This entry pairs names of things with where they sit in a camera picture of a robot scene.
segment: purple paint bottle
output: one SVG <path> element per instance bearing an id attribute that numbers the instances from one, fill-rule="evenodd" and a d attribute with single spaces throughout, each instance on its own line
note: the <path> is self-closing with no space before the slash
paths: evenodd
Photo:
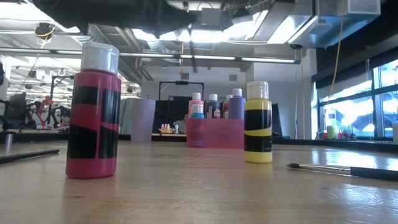
<path id="1" fill-rule="evenodd" d="M 233 97 L 228 101 L 228 119 L 244 119 L 244 103 L 246 99 L 242 97 L 242 89 L 233 89 L 232 95 Z"/>

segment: paintbrush bristles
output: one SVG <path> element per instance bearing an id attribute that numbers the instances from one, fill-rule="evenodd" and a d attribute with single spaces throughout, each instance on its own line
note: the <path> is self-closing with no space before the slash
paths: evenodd
<path id="1" fill-rule="evenodd" d="M 295 164 L 295 163 L 287 164 L 286 166 L 289 167 L 289 168 L 292 168 L 292 169 L 299 169 L 300 168 L 300 164 Z"/>

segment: white bottle cap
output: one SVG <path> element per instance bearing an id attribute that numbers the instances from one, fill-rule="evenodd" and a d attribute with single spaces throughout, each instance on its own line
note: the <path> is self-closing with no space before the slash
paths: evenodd
<path id="1" fill-rule="evenodd" d="M 264 81 L 254 81 L 248 83 L 248 100 L 268 99 L 268 83 Z"/>
<path id="2" fill-rule="evenodd" d="M 242 89 L 239 89 L 239 88 L 233 89 L 232 90 L 232 95 L 233 96 L 242 96 Z"/>
<path id="3" fill-rule="evenodd" d="M 119 50 L 108 44 L 86 42 L 83 44 L 80 70 L 101 70 L 118 75 Z"/>
<path id="4" fill-rule="evenodd" d="M 194 113 L 203 114 L 203 105 L 192 105 L 191 114 Z"/>
<path id="5" fill-rule="evenodd" d="M 210 94 L 209 100 L 217 101 L 217 94 Z"/>
<path id="6" fill-rule="evenodd" d="M 192 99 L 193 100 L 201 100 L 201 94 L 200 93 L 192 93 Z"/>
<path id="7" fill-rule="evenodd" d="M 231 99 L 232 97 L 234 97 L 233 95 L 226 95 L 226 101 L 228 102 L 229 99 Z"/>

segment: paintbrush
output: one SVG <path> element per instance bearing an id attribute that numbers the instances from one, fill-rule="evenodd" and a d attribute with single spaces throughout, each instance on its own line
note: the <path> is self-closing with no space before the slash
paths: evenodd
<path id="1" fill-rule="evenodd" d="M 332 174 L 351 175 L 354 177 L 364 177 L 378 180 L 398 181 L 398 171 L 373 169 L 363 167 L 344 167 L 344 166 L 323 166 L 311 164 L 287 164 L 291 169 L 305 169 L 319 172 L 328 172 Z"/>

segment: black tape stripe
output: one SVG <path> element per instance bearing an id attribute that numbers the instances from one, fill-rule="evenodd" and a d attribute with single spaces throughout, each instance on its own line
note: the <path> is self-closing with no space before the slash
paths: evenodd
<path id="1" fill-rule="evenodd" d="M 109 159 L 118 153 L 118 132 L 101 126 L 99 139 L 99 158 Z"/>
<path id="2" fill-rule="evenodd" d="M 249 152 L 272 152 L 272 136 L 244 135 L 244 150 Z"/>
<path id="3" fill-rule="evenodd" d="M 97 132 L 77 125 L 70 125 L 68 157 L 71 159 L 94 159 L 97 150 Z"/>
<path id="4" fill-rule="evenodd" d="M 72 105 L 98 105 L 100 89 L 93 86 L 75 86 L 73 89 Z"/>
<path id="5" fill-rule="evenodd" d="M 119 124 L 121 93 L 103 90 L 101 121 L 109 124 Z"/>
<path id="6" fill-rule="evenodd" d="M 244 111 L 244 130 L 260 130 L 270 128 L 272 125 L 271 110 Z"/>

